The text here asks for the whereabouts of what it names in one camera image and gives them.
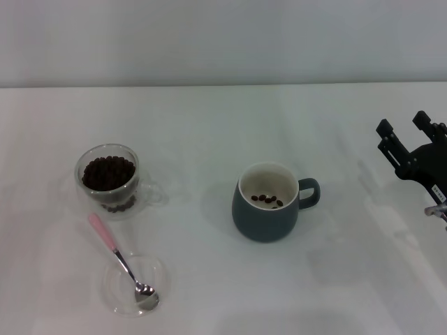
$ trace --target white wall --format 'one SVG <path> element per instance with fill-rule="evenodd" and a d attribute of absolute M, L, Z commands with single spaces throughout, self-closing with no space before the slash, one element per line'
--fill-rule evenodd
<path fill-rule="evenodd" d="M 0 0 L 0 87 L 447 80 L 445 0 Z"/>

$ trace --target dark gray mug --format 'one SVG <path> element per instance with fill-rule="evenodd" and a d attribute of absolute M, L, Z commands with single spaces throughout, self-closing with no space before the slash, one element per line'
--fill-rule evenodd
<path fill-rule="evenodd" d="M 308 188 L 313 188 L 314 193 L 300 200 L 300 191 Z M 274 196 L 277 199 L 266 202 L 259 199 L 261 195 L 267 199 L 274 199 Z M 298 181 L 283 165 L 257 163 L 248 167 L 237 182 L 233 197 L 233 221 L 245 237 L 259 242 L 273 242 L 291 232 L 300 209 L 312 207 L 319 200 L 320 185 L 315 179 Z"/>

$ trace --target pink spoon handle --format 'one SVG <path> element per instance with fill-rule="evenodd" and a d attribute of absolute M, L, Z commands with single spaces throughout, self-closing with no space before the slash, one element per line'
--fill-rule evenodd
<path fill-rule="evenodd" d="M 99 237 L 103 240 L 105 245 L 111 250 L 114 251 L 117 246 L 115 241 L 113 241 L 112 235 L 109 233 L 108 229 L 104 225 L 103 221 L 99 218 L 99 216 L 95 213 L 89 215 L 89 221 L 95 231 L 98 233 Z"/>

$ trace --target metal spoon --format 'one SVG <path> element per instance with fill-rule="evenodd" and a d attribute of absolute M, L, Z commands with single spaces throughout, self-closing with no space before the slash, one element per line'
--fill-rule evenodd
<path fill-rule="evenodd" d="M 138 303 L 141 302 L 139 306 L 145 309 L 146 311 L 151 311 L 152 309 L 157 307 L 157 305 L 160 302 L 159 295 L 148 284 L 143 284 L 135 278 L 135 276 L 131 271 L 131 268 L 127 265 L 124 257 L 119 252 L 112 235 L 105 227 L 103 221 L 101 221 L 99 216 L 96 215 L 95 213 L 90 214 L 89 221 L 91 226 L 98 233 L 99 237 L 103 240 L 105 245 L 113 252 L 116 258 L 118 258 L 121 266 L 123 266 L 124 270 L 129 274 L 129 276 L 135 283 L 135 300 Z"/>

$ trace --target white tabletop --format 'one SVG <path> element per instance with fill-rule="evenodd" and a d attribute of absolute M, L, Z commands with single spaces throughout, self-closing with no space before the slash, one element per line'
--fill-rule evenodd
<path fill-rule="evenodd" d="M 375 129 L 387 118 L 411 151 L 428 142 L 417 111 L 442 122 L 446 106 L 446 83 L 0 90 L 0 334 L 445 334 L 447 232 Z M 136 319 L 104 306 L 113 259 L 75 204 L 76 160 L 110 142 L 170 198 L 110 224 L 168 269 L 162 305 Z M 272 244 L 231 218 L 257 161 L 321 184 Z"/>

